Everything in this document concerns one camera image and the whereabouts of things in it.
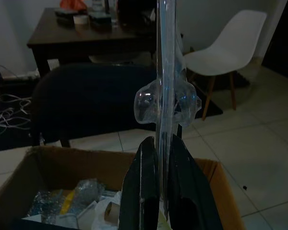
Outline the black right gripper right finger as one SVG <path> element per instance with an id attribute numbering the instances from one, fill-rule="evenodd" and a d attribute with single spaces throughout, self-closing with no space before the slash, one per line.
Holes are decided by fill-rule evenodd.
<path id="1" fill-rule="evenodd" d="M 222 229 L 208 179 L 176 135 L 169 155 L 168 213 L 173 230 Z"/>

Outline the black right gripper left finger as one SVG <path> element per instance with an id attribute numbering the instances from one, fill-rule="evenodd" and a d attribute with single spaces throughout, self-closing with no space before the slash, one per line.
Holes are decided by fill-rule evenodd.
<path id="1" fill-rule="evenodd" d="M 156 230 L 159 213 L 158 157 L 154 138 L 144 139 L 123 180 L 120 230 Z"/>

